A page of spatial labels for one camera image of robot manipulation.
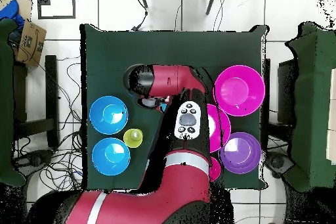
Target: green tablecloth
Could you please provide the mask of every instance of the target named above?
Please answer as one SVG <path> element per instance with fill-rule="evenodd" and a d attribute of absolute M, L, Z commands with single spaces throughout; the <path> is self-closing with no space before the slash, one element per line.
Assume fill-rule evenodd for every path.
<path fill-rule="evenodd" d="M 252 32 L 101 32 L 85 25 L 87 56 L 87 113 L 99 97 L 113 95 L 120 98 L 129 111 L 125 128 L 115 135 L 97 132 L 87 120 L 87 188 L 136 189 L 142 181 L 147 155 L 158 129 L 161 115 L 136 105 L 123 86 L 123 74 L 132 64 L 184 64 L 199 69 L 205 84 L 212 90 L 211 81 L 201 69 L 204 67 L 213 78 L 235 64 L 250 66 L 261 73 L 261 38 L 266 26 Z M 212 93 L 208 103 L 214 103 Z M 259 139 L 259 112 L 246 117 L 230 116 L 232 132 L 245 131 Z M 91 153 L 99 140 L 106 137 L 123 139 L 130 128 L 139 128 L 144 134 L 143 143 L 131 148 L 131 163 L 120 175 L 108 177 L 93 166 Z M 244 175 L 224 170 L 216 180 L 226 188 L 262 189 L 258 168 Z"/>

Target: pink bowl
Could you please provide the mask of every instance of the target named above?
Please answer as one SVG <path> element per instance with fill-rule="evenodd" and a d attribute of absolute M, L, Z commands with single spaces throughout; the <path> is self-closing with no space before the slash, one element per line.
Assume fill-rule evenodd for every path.
<path fill-rule="evenodd" d="M 219 108 L 220 122 L 217 113 L 217 107 L 212 104 L 207 104 L 207 119 L 209 121 L 209 136 L 210 136 L 210 152 L 215 152 L 221 148 L 221 129 L 223 132 L 222 144 L 224 145 L 231 133 L 231 123 L 228 116 Z"/>
<path fill-rule="evenodd" d="M 211 161 L 213 165 L 209 167 L 209 178 L 210 178 L 210 181 L 213 182 L 213 181 L 216 181 L 219 175 L 221 174 L 221 165 L 213 157 L 211 157 Z"/>
<path fill-rule="evenodd" d="M 229 115 L 250 115 L 263 103 L 265 85 L 261 75 L 249 66 L 224 70 L 215 82 L 213 97 Z"/>

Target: tiled floor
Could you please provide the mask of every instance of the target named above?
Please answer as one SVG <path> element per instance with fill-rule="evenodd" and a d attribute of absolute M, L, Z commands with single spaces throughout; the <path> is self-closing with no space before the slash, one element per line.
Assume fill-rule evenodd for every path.
<path fill-rule="evenodd" d="M 58 61 L 58 82 L 70 96 L 71 101 L 79 92 L 77 85 L 66 74 L 70 64 L 79 62 L 79 25 L 89 23 L 101 30 L 130 30 L 140 24 L 144 18 L 144 10 L 137 0 L 75 0 L 75 19 L 43 19 L 37 16 L 37 0 L 33 1 L 31 20 L 47 30 L 43 56 L 40 65 L 44 66 L 45 55 L 56 55 Z M 183 31 L 211 31 L 219 28 L 222 31 L 249 31 L 254 25 L 266 24 L 270 27 L 266 39 L 266 57 L 271 59 L 270 82 L 270 109 L 278 109 L 278 64 L 293 58 L 291 51 L 284 45 L 285 41 L 297 35 L 297 26 L 304 21 L 314 21 L 323 27 L 329 26 L 327 12 L 331 19 L 336 18 L 333 13 L 335 5 L 327 3 L 321 7 L 319 0 L 225 0 L 221 12 L 219 0 L 215 0 L 210 15 L 205 11 L 209 0 L 183 0 Z M 175 17 L 176 30 L 180 31 L 180 14 L 177 9 L 180 0 L 147 0 L 148 16 L 141 30 L 174 30 Z M 41 12 L 46 15 L 71 15 L 72 0 L 51 0 L 51 6 L 42 6 Z M 214 21 L 219 12 L 216 24 Z M 74 80 L 80 82 L 81 71 L 78 64 L 69 69 Z M 45 117 L 45 75 L 41 68 L 30 68 L 27 78 L 28 101 L 27 113 L 29 120 Z M 81 116 L 81 98 L 73 104 Z M 64 126 L 69 108 L 62 93 L 59 100 L 60 128 Z M 276 122 L 276 113 L 270 112 L 270 120 Z M 60 138 L 73 131 L 73 125 L 66 123 Z M 26 150 L 46 148 L 44 134 L 31 137 L 31 144 Z M 64 143 L 61 150 L 71 147 L 69 141 Z M 234 217 L 237 224 L 268 224 L 275 222 L 281 224 L 285 215 L 285 192 L 282 181 L 274 179 L 270 172 L 264 168 L 264 180 L 268 188 L 256 190 L 231 190 L 231 199 L 234 205 Z M 32 177 L 28 188 L 28 205 L 40 196 L 50 191 L 40 180 L 38 173 Z"/>

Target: blue bowl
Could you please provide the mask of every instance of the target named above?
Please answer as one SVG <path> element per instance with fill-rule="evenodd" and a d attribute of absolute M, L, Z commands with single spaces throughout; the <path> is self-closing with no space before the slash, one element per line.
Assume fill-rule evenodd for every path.
<path fill-rule="evenodd" d="M 101 174 L 106 176 L 123 173 L 130 160 L 129 149 L 123 141 L 116 138 L 100 140 L 92 151 L 93 165 Z"/>
<path fill-rule="evenodd" d="M 92 103 L 89 114 L 93 127 L 103 134 L 121 131 L 129 119 L 126 105 L 117 97 L 100 97 Z"/>

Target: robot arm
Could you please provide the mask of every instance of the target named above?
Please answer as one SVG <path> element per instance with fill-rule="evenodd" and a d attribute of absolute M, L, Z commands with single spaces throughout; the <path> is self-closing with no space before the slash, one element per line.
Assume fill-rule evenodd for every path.
<path fill-rule="evenodd" d="M 62 222 L 207 224 L 211 159 L 203 83 L 188 66 L 160 65 L 132 66 L 124 83 L 141 99 L 171 98 L 144 180 L 136 194 L 86 191 L 72 207 L 63 202 Z"/>

